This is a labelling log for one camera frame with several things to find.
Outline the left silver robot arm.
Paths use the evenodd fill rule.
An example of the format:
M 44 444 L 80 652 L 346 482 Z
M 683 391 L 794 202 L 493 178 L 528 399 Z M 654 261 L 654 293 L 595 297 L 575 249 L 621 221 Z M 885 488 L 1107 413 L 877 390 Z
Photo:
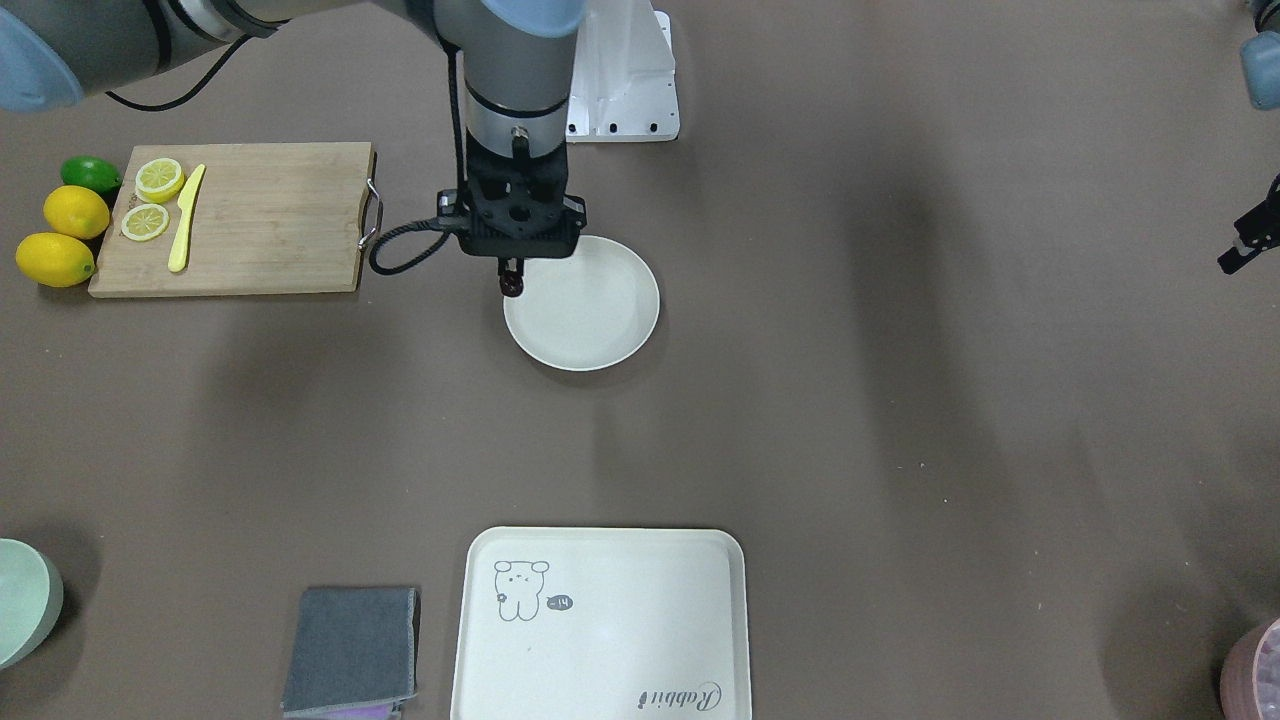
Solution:
M 1240 46 L 1242 70 L 1251 105 L 1261 111 L 1279 108 L 1279 3 L 1247 1 L 1254 36 Z M 1226 275 L 1279 246 L 1279 178 L 1263 199 L 1233 223 L 1236 237 L 1217 264 Z

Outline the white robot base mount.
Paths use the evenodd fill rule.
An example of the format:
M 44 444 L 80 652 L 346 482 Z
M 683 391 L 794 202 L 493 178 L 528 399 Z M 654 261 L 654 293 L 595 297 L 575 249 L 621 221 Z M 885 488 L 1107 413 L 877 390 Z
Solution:
M 566 140 L 667 142 L 680 131 L 669 15 L 650 1 L 588 1 L 577 33 Z

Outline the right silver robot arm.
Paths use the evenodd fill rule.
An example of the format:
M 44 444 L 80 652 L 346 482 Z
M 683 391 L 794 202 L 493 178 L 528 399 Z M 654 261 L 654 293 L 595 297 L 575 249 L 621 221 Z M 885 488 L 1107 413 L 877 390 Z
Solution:
M 573 255 L 585 202 L 568 192 L 570 90 L 584 1 L 5 1 L 3 109 L 38 113 L 122 88 L 218 53 L 212 70 L 252 40 L 296 20 L 369 19 L 392 27 L 396 68 L 443 69 L 454 183 L 433 218 L 384 231 L 385 243 L 433 231 L 498 263 L 500 291 L 524 291 L 531 259 Z

